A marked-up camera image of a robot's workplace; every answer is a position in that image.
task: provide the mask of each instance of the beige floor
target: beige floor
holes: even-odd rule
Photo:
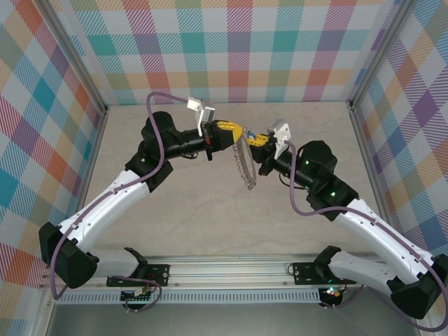
[[[338,158],[335,173],[376,209],[345,103],[219,104],[216,119],[232,120],[265,132],[277,118],[290,124],[297,147],[322,139]],[[168,111],[179,130],[195,126],[184,105],[157,106]],[[145,106],[111,109],[87,200],[114,180],[141,141]],[[175,159],[174,172],[149,197],[135,204],[100,237],[96,247],[135,248],[146,256],[318,253],[327,245],[351,252],[370,251],[364,242],[322,216],[295,214],[288,189],[278,174],[258,176],[248,191],[237,171],[232,149],[207,162]],[[297,191],[301,209],[310,210],[306,193]]]

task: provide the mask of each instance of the white bracket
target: white bracket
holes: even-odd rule
[[[278,119],[271,126],[269,126],[267,133],[274,133],[274,137],[277,139],[277,142],[275,143],[276,150],[274,155],[274,159],[277,160],[288,148],[288,145],[285,144],[285,140],[291,140],[289,125],[285,120]]]
[[[187,108],[195,112],[196,126],[199,136],[202,137],[202,123],[210,123],[213,119],[215,108],[210,101],[188,98]]]

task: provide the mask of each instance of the transparent gear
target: transparent gear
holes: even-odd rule
[[[257,173],[255,169],[255,163],[252,158],[251,147],[247,142],[247,136],[250,130],[244,129],[243,134],[240,136],[238,141],[232,145],[234,151],[234,157],[237,161],[237,167],[241,178],[243,179],[246,187],[252,190],[257,184]],[[246,156],[244,155],[244,147],[246,147],[247,154],[250,157],[252,166],[252,175],[249,174],[249,166],[247,165]]]

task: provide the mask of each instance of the marble floor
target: marble floor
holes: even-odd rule
[[[193,112],[183,104],[153,110],[170,112],[178,130],[195,126]],[[111,108],[88,202],[135,154],[146,116],[145,106]],[[338,159],[335,173],[377,209],[345,103],[217,104],[215,118],[256,133],[282,118],[288,121],[297,147],[324,140]],[[118,218],[99,238],[97,248],[130,246],[145,256],[319,253],[329,244],[350,252],[370,251],[359,238],[322,216],[297,215],[275,172],[258,176],[257,186],[247,190],[231,148],[216,153],[211,162],[201,153],[196,160],[171,163],[174,172],[168,179]],[[305,197],[297,190],[297,205],[310,210]]]

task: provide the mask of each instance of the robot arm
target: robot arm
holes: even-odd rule
[[[68,235],[56,259],[55,271],[70,288],[82,286],[93,276],[125,276],[138,279],[145,277],[145,265],[136,251],[127,248],[120,252],[107,253],[93,249],[96,239],[112,224],[115,218],[123,214],[133,203],[151,194],[172,172],[169,159],[205,151],[209,160],[212,153],[222,151],[236,143],[243,136],[241,126],[227,121],[212,121],[212,108],[207,111],[206,120],[198,113],[198,129],[178,131],[172,117],[166,112],[153,114],[164,145],[165,161],[160,171],[149,179],[115,191],[148,172],[154,170],[160,160],[160,153],[154,129],[149,122],[142,129],[143,141],[137,153],[125,165],[118,178],[98,196],[112,192],[112,195],[100,202],[83,220],[74,226],[74,222],[84,209],[61,222],[57,227],[45,224],[39,231],[43,260],[50,264],[56,244],[70,228]],[[268,134],[257,134],[248,138],[248,144],[255,162],[260,164],[259,175],[268,175],[272,170],[284,176],[294,178],[294,182],[308,191],[307,201],[314,210],[327,207],[350,207],[368,214],[373,222],[365,220],[356,213],[347,211],[329,211],[324,216],[336,220],[346,229],[354,232],[368,244],[386,264],[371,262],[354,257],[339,248],[329,246],[315,260],[316,271],[323,281],[331,279],[350,279],[390,295],[395,304],[412,317],[421,318],[440,294],[440,289],[428,270],[396,240],[380,228],[387,225],[378,215],[359,198],[358,193],[333,172],[336,157],[323,141],[311,141],[298,151],[295,171],[291,171],[292,153],[287,151],[285,141],[291,133],[288,124],[278,121],[268,129]],[[415,246],[393,228],[390,231],[398,235],[446,281],[448,257],[439,255],[434,258],[429,252]]]

